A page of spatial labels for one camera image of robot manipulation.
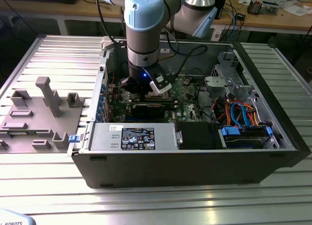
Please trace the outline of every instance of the motherboard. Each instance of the motherboard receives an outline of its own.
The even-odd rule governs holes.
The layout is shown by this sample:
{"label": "motherboard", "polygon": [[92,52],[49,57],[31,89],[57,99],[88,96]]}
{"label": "motherboard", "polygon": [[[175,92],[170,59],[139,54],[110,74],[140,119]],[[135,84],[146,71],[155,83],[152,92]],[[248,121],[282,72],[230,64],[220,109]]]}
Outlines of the motherboard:
{"label": "motherboard", "polygon": [[198,83],[178,77],[172,89],[163,94],[149,92],[142,99],[121,87],[108,85],[110,122],[174,123],[203,121],[196,97]]}

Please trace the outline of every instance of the black cable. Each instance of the black cable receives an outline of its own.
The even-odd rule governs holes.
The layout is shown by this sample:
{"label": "black cable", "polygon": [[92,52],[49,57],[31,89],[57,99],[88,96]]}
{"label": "black cable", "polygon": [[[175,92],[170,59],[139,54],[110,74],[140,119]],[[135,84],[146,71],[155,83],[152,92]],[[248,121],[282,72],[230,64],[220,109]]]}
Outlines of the black cable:
{"label": "black cable", "polygon": [[[168,33],[166,33],[166,38],[167,38],[167,42],[168,42],[168,45],[169,45],[170,49],[171,49],[176,55],[187,56],[186,53],[183,53],[183,52],[180,52],[180,51],[179,51],[179,44],[177,44],[177,49],[173,48],[173,46],[171,45],[171,42],[170,42]],[[192,55],[190,55],[190,56],[199,56],[199,55],[205,53],[207,50],[208,50],[208,48],[205,48],[203,51],[198,52],[198,53],[195,53],[195,54],[192,54]]]}
{"label": "black cable", "polygon": [[24,21],[24,23],[34,32],[34,34],[38,35],[38,33],[23,19],[23,17],[21,17],[21,15],[20,15],[17,11],[15,11],[15,9],[7,2],[7,0],[3,0],[3,1],[6,3],[6,5],[8,5],[8,7],[9,7],[16,15],[18,15],[19,18],[21,18],[21,19]]}
{"label": "black cable", "polygon": [[192,49],[188,52],[188,54],[185,56],[185,58],[184,58],[184,60],[183,60],[183,62],[182,62],[182,64],[181,64],[181,66],[180,66],[178,72],[175,74],[175,78],[177,78],[177,76],[180,74],[180,72],[181,72],[182,69],[183,69],[184,64],[186,63],[186,61],[188,60],[188,58],[191,56],[191,54],[192,54],[195,50],[197,50],[197,49],[199,49],[199,48],[205,48],[206,51],[208,50],[208,47],[205,46],[205,45],[199,45],[199,46],[196,46],[196,47],[192,48]]}
{"label": "black cable", "polygon": [[92,1],[88,1],[88,0],[82,0],[82,1],[85,1],[85,2],[88,2],[88,3],[96,3],[96,2],[92,2]]}
{"label": "black cable", "polygon": [[166,34],[167,42],[168,42],[168,45],[169,45],[170,49],[174,52],[174,55],[178,54],[179,49],[180,49],[179,42],[177,41],[177,39],[175,38],[175,36],[173,36],[173,35],[171,34],[171,37],[174,39],[175,44],[176,44],[176,50],[175,50],[175,49],[172,47],[171,42],[170,42],[170,39],[169,39],[169,31],[168,31],[166,28],[164,28],[164,29],[165,29],[165,34]]}
{"label": "black cable", "polygon": [[311,32],[311,29],[312,29],[312,25],[309,29],[309,31],[307,32],[307,34],[305,35],[305,37],[303,38],[302,42],[304,43],[305,39],[308,37],[309,33]]}
{"label": "black cable", "polygon": [[122,7],[120,7],[120,11],[121,11],[121,14],[122,14],[122,17],[121,17],[121,27],[122,27],[122,30],[125,33],[125,35],[127,35],[126,30],[125,30],[125,26],[124,26],[125,16],[124,16],[124,12],[122,10]]}
{"label": "black cable", "polygon": [[120,44],[119,42],[115,41],[107,32],[107,29],[106,29],[106,25],[105,25],[105,21],[104,21],[104,18],[103,18],[103,15],[102,15],[102,11],[101,11],[101,7],[99,5],[99,1],[96,0],[96,4],[97,4],[97,10],[98,10],[98,14],[99,14],[99,18],[101,20],[101,23],[102,23],[102,26],[103,26],[103,29],[106,33],[106,35],[109,37],[109,39],[113,42],[113,43],[116,43],[116,44]]}
{"label": "black cable", "polygon": [[[226,36],[226,38],[228,37],[228,31],[229,31],[230,27],[233,25],[233,23],[234,23],[234,21],[235,21],[235,16],[236,16],[236,14],[237,14],[236,9],[232,6],[231,0],[229,0],[229,1],[230,1],[230,4],[231,4],[231,5],[229,5],[229,4],[227,4],[227,3],[225,3],[225,5],[230,6],[230,7],[232,8],[232,10],[230,10],[230,9],[228,9],[228,8],[223,8],[223,9],[226,10],[226,11],[228,11],[228,12],[229,12],[229,11],[232,12],[233,16],[230,17],[230,19],[232,20],[232,22],[231,22],[229,28],[227,29],[226,33],[222,36],[221,40],[224,38],[224,36]],[[233,29],[232,29],[230,35],[232,35],[232,34],[234,33],[234,31],[235,31],[235,26],[233,26]]]}
{"label": "black cable", "polygon": [[200,68],[190,68],[189,70],[186,71],[185,75],[187,76],[187,73],[188,73],[189,71],[191,71],[191,70],[197,70],[197,71],[199,71],[203,76],[206,76],[206,75],[204,74],[203,70],[201,70]]}
{"label": "black cable", "polygon": [[198,87],[198,91],[197,91],[197,94],[196,94],[196,96],[197,96],[197,98],[196,98],[196,99],[197,99],[197,105],[198,105],[199,109],[201,110],[201,112],[202,112],[205,116],[207,116],[211,121],[213,121],[214,123],[220,124],[215,118],[213,118],[212,116],[208,115],[207,113],[205,113],[205,112],[203,111],[204,108],[209,107],[209,106],[205,106],[205,107],[203,107],[203,108],[200,107],[200,104],[199,104],[199,92],[200,92],[200,88],[204,85],[204,83],[205,83],[205,81],[203,80],[203,82],[202,82],[202,83],[200,84],[200,86]]}
{"label": "black cable", "polygon": [[6,28],[7,30],[9,30],[11,36],[12,36],[13,38],[15,38],[16,40],[21,40],[21,41],[23,41],[23,42],[25,42],[25,43],[27,43],[27,44],[29,44],[29,45],[32,44],[32,43],[30,43],[30,42],[28,42],[28,41],[26,41],[26,40],[24,40],[24,39],[22,39],[22,38],[19,38],[19,37],[15,36],[15,35],[12,33],[12,31],[11,31],[12,29],[14,29],[14,27],[10,28],[5,22],[3,22],[3,20],[2,20],[1,18],[0,18],[0,23],[1,23],[2,25],[4,25],[5,28]]}

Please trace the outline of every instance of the table leg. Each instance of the table leg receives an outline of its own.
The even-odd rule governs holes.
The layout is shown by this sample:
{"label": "table leg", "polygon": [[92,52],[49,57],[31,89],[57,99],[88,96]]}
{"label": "table leg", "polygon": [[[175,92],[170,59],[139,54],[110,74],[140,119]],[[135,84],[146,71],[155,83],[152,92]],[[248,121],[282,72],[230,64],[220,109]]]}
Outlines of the table leg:
{"label": "table leg", "polygon": [[67,26],[65,24],[65,20],[64,19],[57,19],[58,22],[58,28],[60,31],[61,35],[69,35],[69,31],[67,29]]}
{"label": "table leg", "polygon": [[225,25],[215,25],[213,35],[211,36],[211,41],[219,41],[222,30],[224,30]]}

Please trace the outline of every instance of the sticker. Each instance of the sticker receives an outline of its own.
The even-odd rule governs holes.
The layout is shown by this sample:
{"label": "sticker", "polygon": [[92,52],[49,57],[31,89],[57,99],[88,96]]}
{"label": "sticker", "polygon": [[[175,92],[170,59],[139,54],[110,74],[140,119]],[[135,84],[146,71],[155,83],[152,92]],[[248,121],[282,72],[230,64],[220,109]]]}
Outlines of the sticker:
{"label": "sticker", "polygon": [[110,125],[109,131],[121,131],[123,128],[123,125]]}
{"label": "sticker", "polygon": [[168,49],[168,48],[161,48],[161,49],[160,49],[160,52],[161,52],[161,53],[168,54],[168,53],[170,53],[170,49]]}
{"label": "sticker", "polygon": [[122,128],[123,150],[155,150],[154,128]]}

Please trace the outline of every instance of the floor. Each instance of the floor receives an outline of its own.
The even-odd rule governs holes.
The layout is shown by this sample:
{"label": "floor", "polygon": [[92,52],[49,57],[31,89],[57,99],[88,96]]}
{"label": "floor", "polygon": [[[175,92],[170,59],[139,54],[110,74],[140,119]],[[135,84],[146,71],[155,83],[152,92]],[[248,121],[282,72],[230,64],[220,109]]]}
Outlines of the floor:
{"label": "floor", "polygon": [[[56,21],[49,19],[25,19],[38,34],[59,35],[59,29]],[[9,29],[3,26],[0,29],[0,85],[14,70],[20,59],[24,56],[36,35],[28,28],[28,26],[19,18],[14,18],[14,28]],[[103,36],[104,31],[99,22],[89,21],[68,21],[67,22],[71,35],[76,36]],[[113,36],[123,36],[120,23],[108,23],[108,29]],[[212,29],[209,31],[205,40],[209,40]],[[192,37],[186,34],[177,35],[179,39]],[[240,42],[257,42],[274,44],[285,56],[292,62],[294,49],[300,48],[301,36],[290,34],[271,34],[261,32],[242,31],[237,34],[233,41]],[[309,46],[300,59],[294,64],[300,74],[309,82],[311,79],[306,74],[306,69],[312,67],[312,47]]]}

